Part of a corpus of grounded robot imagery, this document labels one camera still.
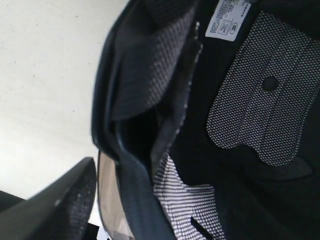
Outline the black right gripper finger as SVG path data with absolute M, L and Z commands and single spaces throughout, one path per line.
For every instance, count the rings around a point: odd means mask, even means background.
M 2 240 L 81 240 L 96 194 L 96 165 L 83 158 L 47 188 L 0 213 Z

